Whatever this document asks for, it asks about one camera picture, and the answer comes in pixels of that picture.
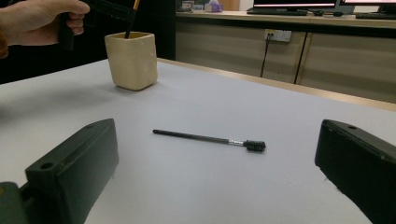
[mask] keyboard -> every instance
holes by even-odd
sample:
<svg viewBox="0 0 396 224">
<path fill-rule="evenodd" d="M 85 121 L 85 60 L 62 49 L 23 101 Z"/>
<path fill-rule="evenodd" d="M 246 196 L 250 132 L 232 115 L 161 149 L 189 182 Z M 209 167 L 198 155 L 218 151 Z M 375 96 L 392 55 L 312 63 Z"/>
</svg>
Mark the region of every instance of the keyboard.
<svg viewBox="0 0 396 224">
<path fill-rule="evenodd" d="M 356 19 L 363 20 L 396 20 L 396 14 L 386 14 L 386 13 L 358 13 L 356 14 Z"/>
<path fill-rule="evenodd" d="M 287 10 L 277 10 L 270 8 L 257 8 L 251 7 L 247 10 L 247 14 L 252 15 L 281 15 L 281 16 L 306 16 L 306 11 L 287 11 Z"/>
</svg>

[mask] pencil holder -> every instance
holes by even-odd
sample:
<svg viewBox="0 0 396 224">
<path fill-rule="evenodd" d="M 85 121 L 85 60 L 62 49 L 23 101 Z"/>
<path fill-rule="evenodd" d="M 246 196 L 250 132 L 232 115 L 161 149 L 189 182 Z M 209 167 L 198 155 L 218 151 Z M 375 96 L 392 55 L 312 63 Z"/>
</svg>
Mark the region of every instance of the pencil holder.
<svg viewBox="0 0 396 224">
<path fill-rule="evenodd" d="M 157 52 L 153 34 L 131 32 L 105 36 L 111 77 L 117 86 L 140 91 L 157 78 Z"/>
</svg>

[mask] computer monitor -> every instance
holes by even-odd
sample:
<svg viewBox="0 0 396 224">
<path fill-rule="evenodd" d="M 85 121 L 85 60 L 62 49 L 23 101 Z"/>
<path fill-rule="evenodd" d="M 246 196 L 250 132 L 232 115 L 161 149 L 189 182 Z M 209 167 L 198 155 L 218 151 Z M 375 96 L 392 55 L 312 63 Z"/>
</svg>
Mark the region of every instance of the computer monitor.
<svg viewBox="0 0 396 224">
<path fill-rule="evenodd" d="M 335 4 L 334 8 L 326 8 L 326 7 L 321 7 L 321 8 L 309 8 L 311 11 L 315 10 L 322 10 L 325 13 L 334 13 L 334 12 L 342 12 L 344 15 L 350 15 L 353 13 L 355 10 L 355 6 L 340 6 L 340 2 L 342 0 L 337 0 L 337 3 Z"/>
<path fill-rule="evenodd" d="M 254 0 L 247 14 L 306 16 L 309 8 L 334 8 L 337 0 Z"/>
<path fill-rule="evenodd" d="M 344 6 L 396 6 L 396 0 L 341 0 Z"/>
<path fill-rule="evenodd" d="M 289 10 L 312 7 L 335 7 L 336 0 L 254 0 L 253 7 L 287 8 Z"/>
<path fill-rule="evenodd" d="M 361 14 L 357 15 L 357 19 L 379 19 L 379 20 L 396 20 L 396 0 L 341 0 L 341 6 L 378 6 L 380 14 L 389 14 L 388 17 L 370 17 L 367 15 L 361 18 Z"/>
</svg>

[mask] cabinet door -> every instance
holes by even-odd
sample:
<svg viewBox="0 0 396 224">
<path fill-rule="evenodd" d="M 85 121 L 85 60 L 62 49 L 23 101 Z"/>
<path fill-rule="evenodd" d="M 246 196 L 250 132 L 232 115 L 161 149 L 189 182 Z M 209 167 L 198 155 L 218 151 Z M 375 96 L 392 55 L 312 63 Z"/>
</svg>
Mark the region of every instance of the cabinet door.
<svg viewBox="0 0 396 224">
<path fill-rule="evenodd" d="M 259 77 L 265 55 L 265 28 L 177 23 L 177 61 Z M 301 55 L 301 33 L 289 43 L 271 41 L 262 76 L 292 83 Z"/>
<path fill-rule="evenodd" d="M 301 85 L 396 103 L 396 39 L 313 34 Z"/>
</svg>

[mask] screw hole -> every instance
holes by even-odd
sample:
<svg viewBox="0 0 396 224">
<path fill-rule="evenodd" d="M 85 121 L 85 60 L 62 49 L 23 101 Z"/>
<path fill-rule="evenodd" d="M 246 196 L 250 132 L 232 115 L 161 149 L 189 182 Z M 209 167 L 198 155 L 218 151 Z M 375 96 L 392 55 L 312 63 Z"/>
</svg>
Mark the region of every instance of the screw hole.
<svg viewBox="0 0 396 224">
<path fill-rule="evenodd" d="M 52 162 L 47 162 L 47 163 L 42 164 L 42 165 L 40 166 L 40 169 L 42 169 L 42 170 L 47 170 L 47 169 L 51 168 L 52 166 L 53 166 L 53 163 L 52 163 Z"/>
</svg>

